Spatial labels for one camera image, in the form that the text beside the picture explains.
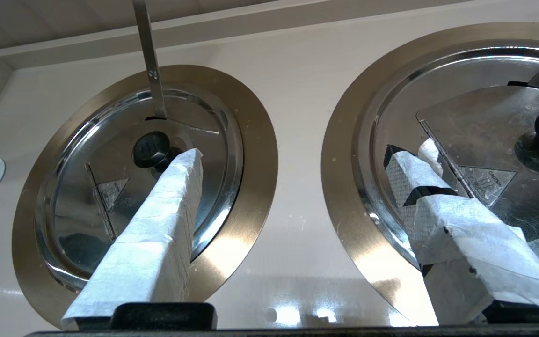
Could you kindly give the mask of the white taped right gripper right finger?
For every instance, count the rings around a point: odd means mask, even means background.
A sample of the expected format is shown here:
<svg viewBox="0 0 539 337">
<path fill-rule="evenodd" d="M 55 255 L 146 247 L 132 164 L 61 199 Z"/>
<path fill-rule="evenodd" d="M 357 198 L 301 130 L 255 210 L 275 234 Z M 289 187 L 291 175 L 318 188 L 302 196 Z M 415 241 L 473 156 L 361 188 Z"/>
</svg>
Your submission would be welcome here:
<svg viewBox="0 0 539 337">
<path fill-rule="evenodd" d="M 438 323 L 539 323 L 539 257 L 522 230 L 406 149 L 387 145 L 384 167 Z"/>
</svg>

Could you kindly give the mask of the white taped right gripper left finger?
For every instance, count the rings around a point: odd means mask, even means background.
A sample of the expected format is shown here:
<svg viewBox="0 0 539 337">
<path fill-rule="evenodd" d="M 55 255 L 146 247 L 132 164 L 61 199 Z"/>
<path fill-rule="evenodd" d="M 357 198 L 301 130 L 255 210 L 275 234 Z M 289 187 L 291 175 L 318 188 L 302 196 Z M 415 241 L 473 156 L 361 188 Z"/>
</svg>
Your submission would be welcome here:
<svg viewBox="0 0 539 337">
<path fill-rule="evenodd" d="M 183 299 L 203 193 L 202 157 L 191 149 L 169 164 L 69 305 L 63 329 L 77 330 L 88 318 L 110 317 L 123 304 Z"/>
</svg>

